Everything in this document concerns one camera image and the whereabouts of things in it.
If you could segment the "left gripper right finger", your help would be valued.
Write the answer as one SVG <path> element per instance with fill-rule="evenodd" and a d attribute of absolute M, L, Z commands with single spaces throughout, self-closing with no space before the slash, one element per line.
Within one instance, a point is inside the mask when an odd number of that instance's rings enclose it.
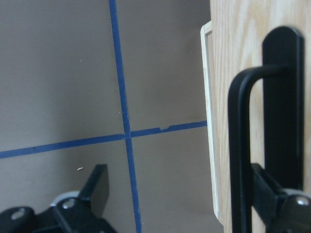
<path fill-rule="evenodd" d="M 297 189 L 283 188 L 259 164 L 253 171 L 253 203 L 267 233 L 309 233 L 311 197 Z"/>

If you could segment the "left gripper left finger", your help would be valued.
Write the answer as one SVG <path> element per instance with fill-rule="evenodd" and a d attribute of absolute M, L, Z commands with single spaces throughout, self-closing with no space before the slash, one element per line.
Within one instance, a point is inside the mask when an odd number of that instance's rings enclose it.
<path fill-rule="evenodd" d="M 0 214 L 2 233 L 114 233 L 102 217 L 109 197 L 106 164 L 96 165 L 80 191 L 56 197 L 47 210 L 36 214 L 31 207 L 18 206 Z"/>

